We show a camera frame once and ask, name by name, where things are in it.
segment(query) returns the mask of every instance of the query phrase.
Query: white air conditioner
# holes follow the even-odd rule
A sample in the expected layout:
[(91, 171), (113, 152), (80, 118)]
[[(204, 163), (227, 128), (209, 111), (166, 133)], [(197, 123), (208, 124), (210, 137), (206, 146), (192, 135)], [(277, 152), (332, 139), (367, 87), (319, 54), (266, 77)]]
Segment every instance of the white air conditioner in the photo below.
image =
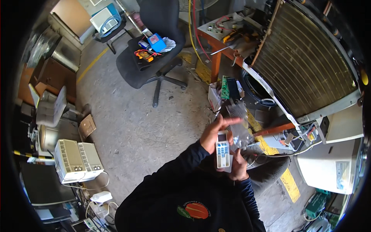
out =
[[(103, 23), (106, 22), (106, 20), (108, 18), (110, 18), (111, 16), (112, 16), (112, 13), (106, 7), (103, 10), (99, 11), (98, 13), (96, 13), (96, 15), (94, 15), (90, 19), (90, 22), (93, 24), (93, 26), (95, 27), (95, 29), (98, 32), (100, 32)], [(105, 34), (106, 32), (108, 32), (109, 30), (111, 30), (116, 24), (118, 24), (118, 22), (117, 22), (116, 19), (112, 19), (112, 20), (108, 21), (107, 24), (103, 27), (103, 34)]]
[(82, 161), (86, 168), (85, 176), (79, 182), (95, 179), (104, 169), (93, 143), (78, 143)]
[(54, 149), (55, 168), (62, 184), (78, 182), (86, 175), (77, 141), (59, 139)]

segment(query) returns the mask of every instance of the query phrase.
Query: red hose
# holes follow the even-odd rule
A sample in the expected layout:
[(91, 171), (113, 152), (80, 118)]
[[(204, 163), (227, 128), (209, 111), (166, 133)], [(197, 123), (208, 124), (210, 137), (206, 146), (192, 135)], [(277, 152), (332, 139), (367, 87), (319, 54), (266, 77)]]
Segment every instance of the red hose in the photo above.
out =
[(194, 26), (194, 33), (196, 34), (196, 38), (197, 38), (198, 44), (200, 45), (202, 51), (207, 56), (207, 58), (211, 61), (210, 57), (206, 54), (204, 48), (202, 47), (201, 42), (200, 42), (200, 39), (198, 38), (197, 28), (196, 28), (196, 10), (194, 9), (194, 5), (195, 4), (196, 4), (196, 0), (193, 0), (193, 26)]

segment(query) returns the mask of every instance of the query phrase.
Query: fan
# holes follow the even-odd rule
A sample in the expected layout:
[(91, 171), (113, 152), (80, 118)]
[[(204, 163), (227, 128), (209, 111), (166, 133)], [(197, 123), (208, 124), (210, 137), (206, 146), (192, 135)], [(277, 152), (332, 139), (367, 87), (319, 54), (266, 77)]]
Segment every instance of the fan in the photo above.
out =
[[(214, 5), (217, 1), (218, 0), (196, 0), (194, 8), (196, 11), (200, 11)], [(188, 12), (188, 0), (179, 0), (179, 11)]]

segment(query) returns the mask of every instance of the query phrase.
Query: person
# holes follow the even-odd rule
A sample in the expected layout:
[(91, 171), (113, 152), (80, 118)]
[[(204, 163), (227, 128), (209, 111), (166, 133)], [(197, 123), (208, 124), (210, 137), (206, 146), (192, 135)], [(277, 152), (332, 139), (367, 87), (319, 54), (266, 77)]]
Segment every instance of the person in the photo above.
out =
[[(265, 231), (240, 149), (233, 153), (228, 175), (217, 177), (199, 168), (203, 160), (214, 160), (218, 132), (241, 121), (219, 114), (197, 142), (157, 172), (145, 176), (118, 207), (117, 230)], [(231, 132), (227, 139), (232, 145)]]

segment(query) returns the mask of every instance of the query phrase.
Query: plastic bag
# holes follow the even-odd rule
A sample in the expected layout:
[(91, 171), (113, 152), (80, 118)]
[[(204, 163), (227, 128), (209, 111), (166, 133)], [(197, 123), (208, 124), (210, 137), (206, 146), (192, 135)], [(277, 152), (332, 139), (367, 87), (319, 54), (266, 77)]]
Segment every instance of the plastic bag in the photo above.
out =
[(168, 37), (163, 37), (162, 40), (164, 41), (166, 47), (162, 49), (160, 52), (169, 52), (177, 45), (174, 40), (171, 40)]
[(254, 142), (253, 136), (249, 133), (249, 122), (247, 121), (247, 110), (245, 103), (238, 103), (236, 105), (228, 105), (227, 111), (230, 117), (243, 118), (243, 122), (230, 126), (233, 133), (233, 142), (235, 149), (241, 148), (245, 150), (248, 145)]

